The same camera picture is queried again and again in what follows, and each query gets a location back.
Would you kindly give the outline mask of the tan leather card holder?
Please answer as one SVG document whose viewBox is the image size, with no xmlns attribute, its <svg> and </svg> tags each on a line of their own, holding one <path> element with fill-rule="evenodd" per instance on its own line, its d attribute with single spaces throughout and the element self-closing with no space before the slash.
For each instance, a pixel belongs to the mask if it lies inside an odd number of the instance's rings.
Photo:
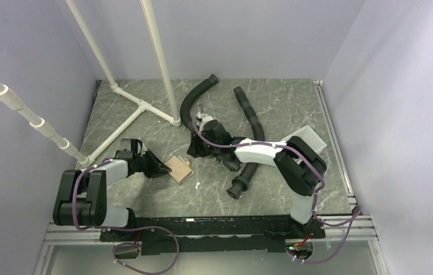
<svg viewBox="0 0 433 275">
<path fill-rule="evenodd" d="M 194 174 L 190 164 L 191 162 L 182 156 L 172 156 L 165 163 L 171 169 L 169 175 L 178 185 L 182 185 L 184 181 Z"/>
</svg>

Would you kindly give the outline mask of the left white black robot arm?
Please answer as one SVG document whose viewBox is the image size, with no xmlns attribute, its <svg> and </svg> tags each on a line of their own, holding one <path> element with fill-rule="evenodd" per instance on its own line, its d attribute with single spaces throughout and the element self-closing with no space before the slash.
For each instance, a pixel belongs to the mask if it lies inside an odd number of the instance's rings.
<svg viewBox="0 0 433 275">
<path fill-rule="evenodd" d="M 122 139 L 113 158 L 82 170 L 63 172 L 53 209 L 57 226 L 115 229 L 125 241 L 138 232 L 133 209 L 108 204 L 108 187 L 133 174 L 152 179 L 170 174 L 171 168 L 161 162 L 139 139 Z"/>
</svg>

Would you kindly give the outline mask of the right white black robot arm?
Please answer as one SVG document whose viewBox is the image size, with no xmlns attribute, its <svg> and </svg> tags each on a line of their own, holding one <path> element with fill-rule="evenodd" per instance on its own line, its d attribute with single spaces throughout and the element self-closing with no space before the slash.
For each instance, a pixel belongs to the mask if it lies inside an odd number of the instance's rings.
<svg viewBox="0 0 433 275">
<path fill-rule="evenodd" d="M 294 192 L 290 233 L 302 238 L 310 232 L 314 195 L 327 170 L 326 162 L 320 157 L 327 144 L 310 126 L 279 142 L 232 137 L 217 120 L 194 120 L 193 130 L 196 150 L 213 155 L 227 168 L 251 163 L 276 167 Z"/>
</svg>

